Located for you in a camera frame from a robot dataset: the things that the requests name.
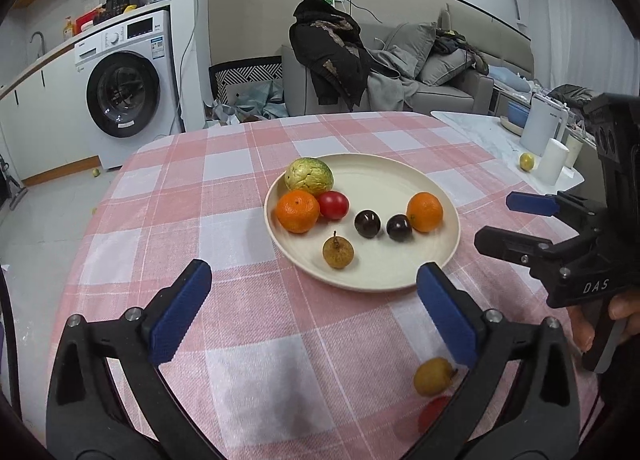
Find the white sticker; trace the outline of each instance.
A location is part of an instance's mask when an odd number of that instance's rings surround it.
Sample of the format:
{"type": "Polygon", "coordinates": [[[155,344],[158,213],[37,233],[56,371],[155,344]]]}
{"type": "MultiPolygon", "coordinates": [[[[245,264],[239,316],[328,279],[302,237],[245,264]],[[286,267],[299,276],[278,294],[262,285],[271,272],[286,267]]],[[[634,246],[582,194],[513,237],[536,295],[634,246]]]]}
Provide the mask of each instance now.
{"type": "Polygon", "coordinates": [[[164,40],[162,36],[151,39],[151,57],[153,59],[164,57],[164,40]]]}

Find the red fruit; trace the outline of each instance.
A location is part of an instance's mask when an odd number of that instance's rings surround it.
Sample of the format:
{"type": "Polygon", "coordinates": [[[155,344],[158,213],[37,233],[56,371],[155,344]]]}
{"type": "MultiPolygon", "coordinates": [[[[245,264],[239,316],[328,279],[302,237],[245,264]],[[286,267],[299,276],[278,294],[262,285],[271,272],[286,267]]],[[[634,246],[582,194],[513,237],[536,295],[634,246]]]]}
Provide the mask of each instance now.
{"type": "Polygon", "coordinates": [[[449,403],[449,400],[451,400],[450,396],[439,396],[431,400],[422,410],[422,413],[420,413],[418,417],[418,431],[420,431],[421,435],[425,434],[431,427],[431,424],[436,421],[440,413],[442,413],[442,410],[444,410],[449,403]]]}
{"type": "Polygon", "coordinates": [[[320,214],[329,220],[341,220],[349,212],[347,197],[338,191],[327,191],[318,196],[320,214]]]}

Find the white marble table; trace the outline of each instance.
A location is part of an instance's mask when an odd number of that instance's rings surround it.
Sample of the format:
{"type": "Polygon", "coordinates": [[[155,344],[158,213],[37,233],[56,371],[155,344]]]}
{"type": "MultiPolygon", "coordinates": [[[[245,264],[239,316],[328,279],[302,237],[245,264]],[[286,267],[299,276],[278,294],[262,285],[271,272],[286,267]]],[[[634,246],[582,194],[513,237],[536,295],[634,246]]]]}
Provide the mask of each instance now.
{"type": "Polygon", "coordinates": [[[520,145],[519,136],[502,127],[498,117],[448,111],[433,111],[431,115],[451,126],[471,142],[478,144],[489,154],[502,160],[509,169],[539,194],[556,194],[558,191],[567,191],[584,182],[584,178],[577,170],[564,167],[555,185],[550,186],[542,183],[536,177],[540,157],[536,157],[536,166],[530,173],[520,169],[518,160],[520,154],[524,153],[526,149],[520,145]]]}

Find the human hand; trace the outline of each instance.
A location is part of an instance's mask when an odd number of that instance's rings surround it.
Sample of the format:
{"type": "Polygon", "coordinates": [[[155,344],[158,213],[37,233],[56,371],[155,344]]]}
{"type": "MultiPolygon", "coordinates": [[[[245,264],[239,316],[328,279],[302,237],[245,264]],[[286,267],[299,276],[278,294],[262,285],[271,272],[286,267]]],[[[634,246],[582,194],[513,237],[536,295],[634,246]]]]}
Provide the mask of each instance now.
{"type": "MultiPolygon", "coordinates": [[[[584,352],[588,352],[593,345],[595,330],[585,319],[580,306],[568,306],[574,343],[584,352]]],[[[625,331],[620,342],[628,340],[632,335],[640,334],[640,288],[635,287],[617,294],[609,304],[609,317],[613,320],[628,317],[625,331]]]]}

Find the blue bowl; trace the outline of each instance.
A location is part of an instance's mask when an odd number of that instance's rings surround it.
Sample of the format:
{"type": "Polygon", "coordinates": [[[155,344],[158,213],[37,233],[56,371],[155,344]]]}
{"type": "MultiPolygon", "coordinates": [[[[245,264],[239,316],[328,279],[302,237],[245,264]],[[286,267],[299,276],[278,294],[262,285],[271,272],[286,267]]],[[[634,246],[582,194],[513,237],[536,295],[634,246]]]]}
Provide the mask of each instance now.
{"type": "Polygon", "coordinates": [[[527,119],[529,118],[529,109],[517,102],[510,102],[507,118],[512,124],[524,128],[524,125],[527,123],[527,119]]]}

